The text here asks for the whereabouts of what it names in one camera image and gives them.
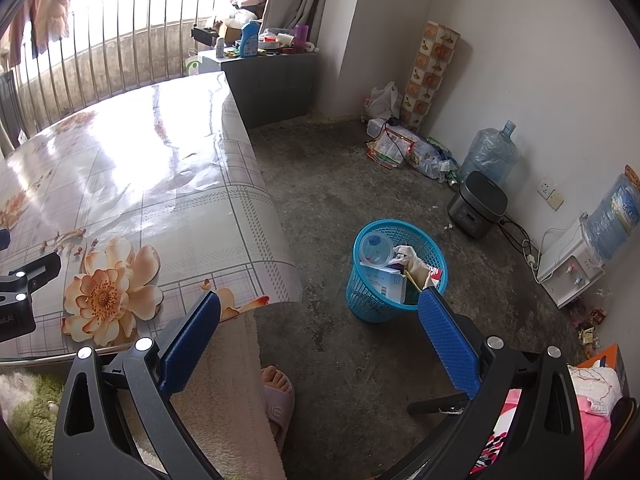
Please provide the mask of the clear plastic bowl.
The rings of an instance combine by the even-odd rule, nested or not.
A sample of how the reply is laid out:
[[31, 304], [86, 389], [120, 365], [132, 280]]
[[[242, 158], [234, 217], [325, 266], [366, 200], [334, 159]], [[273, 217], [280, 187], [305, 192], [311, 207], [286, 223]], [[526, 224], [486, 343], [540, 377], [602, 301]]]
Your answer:
[[367, 232], [358, 244], [358, 254], [362, 263], [384, 268], [394, 258], [394, 244], [384, 233]]

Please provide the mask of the white cloth glove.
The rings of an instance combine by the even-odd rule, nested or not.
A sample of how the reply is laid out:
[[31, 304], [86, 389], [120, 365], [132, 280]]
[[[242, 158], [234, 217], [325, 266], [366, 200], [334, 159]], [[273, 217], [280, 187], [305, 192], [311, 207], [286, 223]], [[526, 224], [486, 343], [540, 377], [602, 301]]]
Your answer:
[[420, 289], [424, 289], [424, 286], [432, 274], [432, 268], [418, 256], [411, 246], [395, 246], [394, 258], [390, 260], [390, 263], [403, 266], [411, 276], [414, 284]]

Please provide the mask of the blue plastic waste basket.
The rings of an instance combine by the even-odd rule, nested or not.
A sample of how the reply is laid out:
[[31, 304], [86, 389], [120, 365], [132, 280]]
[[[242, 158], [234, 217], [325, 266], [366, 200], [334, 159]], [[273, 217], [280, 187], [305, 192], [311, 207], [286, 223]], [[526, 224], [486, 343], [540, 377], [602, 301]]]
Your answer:
[[435, 271], [435, 286], [444, 292], [448, 268], [444, 254], [424, 231], [412, 224], [384, 219], [367, 224], [352, 245], [352, 270], [346, 285], [350, 312], [368, 323], [384, 323], [416, 310], [421, 287], [406, 268], [392, 259], [407, 246]]

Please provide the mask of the pink slipper foot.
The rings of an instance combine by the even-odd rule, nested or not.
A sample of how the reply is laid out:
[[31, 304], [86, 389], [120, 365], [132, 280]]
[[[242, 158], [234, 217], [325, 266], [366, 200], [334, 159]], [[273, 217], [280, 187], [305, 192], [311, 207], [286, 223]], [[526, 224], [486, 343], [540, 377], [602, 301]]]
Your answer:
[[262, 386], [269, 426], [277, 449], [282, 452], [295, 410], [294, 386], [288, 376], [273, 365], [262, 369]]

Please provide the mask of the white water dispenser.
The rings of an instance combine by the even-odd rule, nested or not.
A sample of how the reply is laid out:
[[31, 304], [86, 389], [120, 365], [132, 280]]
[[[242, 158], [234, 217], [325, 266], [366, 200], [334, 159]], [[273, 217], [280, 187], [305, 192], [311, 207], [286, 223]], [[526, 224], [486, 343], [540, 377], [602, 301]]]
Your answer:
[[536, 279], [562, 309], [604, 275], [604, 265], [592, 248], [582, 214], [548, 249], [541, 251]]

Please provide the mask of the orange cardboard box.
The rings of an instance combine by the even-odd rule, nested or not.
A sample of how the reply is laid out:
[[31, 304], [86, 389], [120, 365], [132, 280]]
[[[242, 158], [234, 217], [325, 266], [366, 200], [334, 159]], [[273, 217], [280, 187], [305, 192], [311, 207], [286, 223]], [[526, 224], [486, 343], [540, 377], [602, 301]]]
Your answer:
[[626, 375], [623, 356], [620, 353], [618, 344], [611, 344], [608, 348], [596, 354], [587, 361], [578, 364], [579, 368], [587, 367], [611, 367], [616, 371], [618, 380], [620, 381], [620, 391], [623, 396], [630, 396], [628, 378]]

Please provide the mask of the black rice cooker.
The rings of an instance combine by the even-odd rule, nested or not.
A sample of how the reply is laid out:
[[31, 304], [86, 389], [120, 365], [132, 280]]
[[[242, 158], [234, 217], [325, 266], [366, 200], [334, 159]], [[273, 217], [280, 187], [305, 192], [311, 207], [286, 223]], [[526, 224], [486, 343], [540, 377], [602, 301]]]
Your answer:
[[502, 188], [474, 170], [459, 186], [447, 207], [449, 218], [466, 235], [479, 240], [504, 216], [508, 198]]

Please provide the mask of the blue water jug on dispenser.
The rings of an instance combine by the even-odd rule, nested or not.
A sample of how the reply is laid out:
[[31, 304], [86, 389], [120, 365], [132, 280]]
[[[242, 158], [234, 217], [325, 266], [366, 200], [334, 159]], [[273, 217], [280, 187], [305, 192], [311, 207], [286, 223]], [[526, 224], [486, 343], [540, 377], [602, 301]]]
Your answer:
[[597, 208], [587, 217], [590, 245], [603, 261], [611, 260], [639, 226], [639, 176], [626, 165]]

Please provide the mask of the white plastic bag on floor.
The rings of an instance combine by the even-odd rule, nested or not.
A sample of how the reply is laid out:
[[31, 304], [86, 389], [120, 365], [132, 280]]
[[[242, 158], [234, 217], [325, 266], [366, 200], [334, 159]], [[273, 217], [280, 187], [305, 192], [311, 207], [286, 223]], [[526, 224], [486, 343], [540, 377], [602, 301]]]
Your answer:
[[384, 87], [373, 88], [363, 102], [362, 117], [365, 120], [383, 120], [400, 117], [401, 94], [393, 81]]

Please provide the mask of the dark bedside cabinet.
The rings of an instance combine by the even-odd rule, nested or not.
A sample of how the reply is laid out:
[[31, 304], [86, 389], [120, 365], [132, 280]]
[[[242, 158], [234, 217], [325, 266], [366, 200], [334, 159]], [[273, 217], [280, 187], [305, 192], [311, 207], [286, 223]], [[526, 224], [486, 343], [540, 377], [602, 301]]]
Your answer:
[[306, 115], [314, 97], [318, 55], [294, 53], [254, 58], [216, 58], [198, 54], [200, 74], [224, 72], [247, 128]]

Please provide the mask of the patterned tall box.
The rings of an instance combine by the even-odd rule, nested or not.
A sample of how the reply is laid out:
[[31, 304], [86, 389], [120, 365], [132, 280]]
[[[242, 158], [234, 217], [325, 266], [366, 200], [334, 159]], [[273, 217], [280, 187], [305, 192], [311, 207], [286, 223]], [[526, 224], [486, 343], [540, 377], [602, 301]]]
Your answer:
[[433, 21], [426, 23], [400, 107], [401, 125], [409, 130], [420, 130], [459, 39], [460, 34], [447, 26]]

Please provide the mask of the blue detergent bottle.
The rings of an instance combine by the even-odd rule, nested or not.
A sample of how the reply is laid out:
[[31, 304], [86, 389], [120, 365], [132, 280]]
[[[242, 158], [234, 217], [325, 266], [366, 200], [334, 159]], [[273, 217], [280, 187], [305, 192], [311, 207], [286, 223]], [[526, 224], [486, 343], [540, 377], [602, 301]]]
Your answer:
[[255, 20], [247, 22], [242, 27], [239, 45], [239, 56], [241, 58], [254, 58], [254, 56], [258, 55], [259, 29], [260, 24]]

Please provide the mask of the hanging clothes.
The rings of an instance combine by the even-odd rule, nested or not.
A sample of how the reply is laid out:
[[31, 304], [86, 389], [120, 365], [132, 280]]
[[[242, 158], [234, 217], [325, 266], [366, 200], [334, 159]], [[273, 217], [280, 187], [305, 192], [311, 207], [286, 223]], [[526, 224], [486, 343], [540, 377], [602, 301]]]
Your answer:
[[26, 23], [30, 23], [32, 57], [38, 58], [48, 50], [50, 41], [66, 38], [70, 0], [26, 0], [9, 22], [1, 37], [1, 63], [9, 70], [21, 63]]

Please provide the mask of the metal window railing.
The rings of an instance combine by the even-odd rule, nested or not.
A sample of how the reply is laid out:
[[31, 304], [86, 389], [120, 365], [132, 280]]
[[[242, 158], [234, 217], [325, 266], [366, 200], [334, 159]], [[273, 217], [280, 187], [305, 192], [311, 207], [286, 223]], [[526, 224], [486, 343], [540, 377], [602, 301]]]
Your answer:
[[186, 76], [233, 0], [70, 0], [66, 35], [39, 50], [32, 20], [1, 39], [1, 125], [12, 145], [83, 108]]

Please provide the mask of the white wall socket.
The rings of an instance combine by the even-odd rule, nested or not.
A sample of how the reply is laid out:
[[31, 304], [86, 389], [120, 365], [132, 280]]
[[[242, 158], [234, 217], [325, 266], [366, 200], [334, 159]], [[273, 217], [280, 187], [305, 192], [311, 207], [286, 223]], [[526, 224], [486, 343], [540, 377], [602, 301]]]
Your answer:
[[548, 200], [553, 191], [554, 185], [552, 181], [547, 178], [542, 179], [538, 184], [537, 192], [544, 200]]

